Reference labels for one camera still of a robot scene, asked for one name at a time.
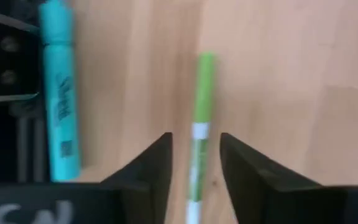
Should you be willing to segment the green thin marker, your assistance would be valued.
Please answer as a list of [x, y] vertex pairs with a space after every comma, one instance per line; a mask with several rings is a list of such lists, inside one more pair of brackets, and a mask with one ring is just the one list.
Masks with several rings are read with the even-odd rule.
[[207, 142], [213, 104], [214, 54], [203, 52], [198, 58], [194, 117], [191, 125], [191, 161], [185, 224], [200, 224], [203, 180], [207, 161]]

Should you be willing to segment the teal highlighter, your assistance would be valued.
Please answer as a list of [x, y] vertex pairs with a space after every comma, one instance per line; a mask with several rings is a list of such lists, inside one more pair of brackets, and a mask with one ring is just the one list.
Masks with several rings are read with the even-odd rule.
[[73, 10], [65, 0], [39, 6], [44, 60], [50, 174], [54, 182], [81, 172], [77, 133]]

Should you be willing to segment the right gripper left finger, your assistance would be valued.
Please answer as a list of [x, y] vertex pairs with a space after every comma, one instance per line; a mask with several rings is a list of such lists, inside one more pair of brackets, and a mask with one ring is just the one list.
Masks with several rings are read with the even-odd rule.
[[173, 168], [173, 134], [164, 133], [101, 184], [116, 191], [111, 221], [164, 224]]

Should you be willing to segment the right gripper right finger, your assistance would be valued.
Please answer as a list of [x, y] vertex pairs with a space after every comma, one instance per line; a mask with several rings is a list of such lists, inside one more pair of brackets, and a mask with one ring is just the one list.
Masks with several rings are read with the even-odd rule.
[[346, 195], [267, 157], [229, 133], [220, 138], [224, 180], [239, 224], [345, 224]]

